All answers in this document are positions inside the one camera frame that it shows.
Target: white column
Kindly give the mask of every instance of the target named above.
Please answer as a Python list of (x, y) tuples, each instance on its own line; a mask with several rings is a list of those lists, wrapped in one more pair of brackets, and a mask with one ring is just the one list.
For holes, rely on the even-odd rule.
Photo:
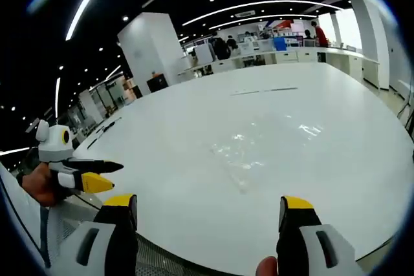
[(149, 94), (152, 72), (164, 74), (168, 85), (178, 83), (185, 69), (181, 45), (168, 14), (144, 12), (119, 34), (129, 68), (142, 95)]
[(340, 47), (342, 43), (341, 32), (339, 30), (339, 23), (338, 19), (336, 18), (336, 14), (331, 14), (332, 25), (334, 25), (335, 37), (336, 37), (336, 45)]
[(389, 88), (389, 54), (387, 37), (380, 12), (370, 0), (351, 0), (361, 33), (362, 51), (367, 58), (375, 59), (378, 80), (382, 89)]
[(101, 123), (104, 120), (99, 113), (99, 110), (88, 90), (84, 90), (79, 94), (79, 100), (82, 103), (86, 114), (90, 116), (97, 124)]

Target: office desk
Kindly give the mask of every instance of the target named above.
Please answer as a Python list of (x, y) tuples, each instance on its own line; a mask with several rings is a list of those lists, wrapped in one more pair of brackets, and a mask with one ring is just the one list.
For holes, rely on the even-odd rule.
[(328, 64), (206, 76), (144, 96), (119, 116), (75, 152), (125, 165), (105, 175), (115, 188), (98, 197), (136, 194), (142, 236), (215, 270), (254, 275), (276, 254), (282, 195), (311, 202), (356, 259), (396, 233), (412, 196), (407, 132)]
[(183, 80), (194, 79), (194, 72), (202, 69), (204, 66), (211, 65), (214, 73), (225, 72), (234, 69), (243, 68), (243, 59), (262, 56), (266, 65), (280, 63), (301, 63), (317, 62), (318, 53), (326, 53), (327, 63), (340, 69), (350, 75), (357, 81), (365, 79), (371, 82), (377, 88), (380, 88), (378, 77), (379, 62), (366, 58), (357, 52), (342, 50), (338, 48), (321, 48), (321, 47), (298, 47), (288, 48), (286, 51), (268, 51), (256, 52), (253, 54), (239, 55), (222, 61), (213, 61), (204, 65), (198, 65), (188, 68), (178, 73)]

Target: white robot head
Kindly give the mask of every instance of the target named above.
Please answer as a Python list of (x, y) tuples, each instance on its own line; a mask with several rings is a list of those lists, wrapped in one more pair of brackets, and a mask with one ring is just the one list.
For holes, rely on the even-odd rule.
[(41, 162), (59, 162), (72, 157), (71, 132), (65, 125), (49, 127), (45, 120), (40, 120), (36, 140), (39, 142)]

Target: floor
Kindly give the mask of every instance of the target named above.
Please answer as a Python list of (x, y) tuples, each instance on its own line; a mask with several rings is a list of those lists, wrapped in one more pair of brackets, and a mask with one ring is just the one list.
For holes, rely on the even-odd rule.
[[(388, 108), (391, 111), (393, 111), (393, 113), (395, 115), (397, 115), (398, 112), (403, 107), (404, 100), (393, 89), (390, 89), (389, 91), (378, 90), (376, 87), (374, 87), (372, 84), (370, 84), (366, 81), (363, 81), (362, 84), (364, 86), (366, 86), (373, 94), (378, 96), (388, 106)], [(405, 124), (405, 122), (408, 118), (408, 113), (409, 113), (409, 107), (406, 107), (404, 109), (404, 112), (402, 113), (402, 115), (400, 117), (400, 121), (401, 121), (402, 124)], [(88, 203), (88, 204), (93, 204), (93, 205), (99, 206), (99, 207), (102, 205), (102, 203), (94, 195), (83, 194), (82, 197), (86, 201), (86, 203)], [(85, 203), (81, 202), (79, 200), (79, 198), (72, 198), (72, 203), (81, 204), (81, 205), (85, 206)], [(378, 263), (388, 253), (388, 250), (390, 249), (391, 243), (392, 243), (392, 240), (388, 241), (381, 248), (378, 248), (376, 251), (372, 252), (371, 254), (367, 255), (366, 257), (358, 260), (358, 264), (364, 270), (364, 272), (370, 273), (375, 268), (375, 266), (378, 265)], [(161, 257), (165, 259), (165, 258), (168, 258), (168, 255), (163, 254)], [(157, 266), (157, 264), (152, 264), (151, 263), (151, 268), (154, 268), (154, 266)], [(166, 275), (173, 275), (173, 274), (171, 272), (167, 272)]]

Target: white countertop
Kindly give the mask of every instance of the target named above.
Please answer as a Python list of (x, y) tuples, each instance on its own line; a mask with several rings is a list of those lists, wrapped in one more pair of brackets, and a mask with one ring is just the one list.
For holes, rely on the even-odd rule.
[(375, 61), (373, 59), (367, 58), (364, 55), (357, 53), (357, 52), (353, 52), (353, 51), (349, 51), (349, 50), (343, 50), (343, 49), (339, 49), (339, 48), (321, 48), (321, 47), (289, 47), (287, 48), (286, 51), (267, 51), (267, 52), (256, 52), (253, 54), (247, 54), (247, 55), (238, 55), (238, 56), (234, 56), (232, 58), (228, 58), (228, 59), (222, 59), (222, 60), (215, 60), (211, 63), (206, 63), (203, 65), (197, 65), (191, 68), (187, 68), (184, 69), (183, 71), (179, 72), (178, 75), (180, 76), (181, 74), (185, 74), (186, 72), (189, 72), (191, 70), (197, 70), (197, 69), (201, 69), (204, 66), (208, 66), (211, 65), (215, 62), (223, 62), (223, 61), (228, 61), (228, 60), (232, 60), (232, 59), (239, 59), (239, 58), (248, 58), (251, 56), (258, 56), (258, 55), (265, 55), (265, 54), (275, 54), (275, 53), (287, 53), (287, 52), (297, 52), (297, 51), (302, 51), (302, 52), (319, 52), (319, 53), (330, 53), (330, 54), (338, 54), (338, 55), (344, 55), (344, 56), (354, 56), (357, 58), (362, 58), (366, 61), (372, 61), (373, 63), (379, 64), (378, 61)]
[(254, 275), (276, 255), (283, 195), (313, 204), (356, 259), (396, 233), (412, 196), (408, 133), (373, 93), (325, 63), (194, 79), (119, 116), (75, 151), (125, 165), (105, 174), (116, 186), (98, 197), (136, 194), (142, 236), (215, 270)]

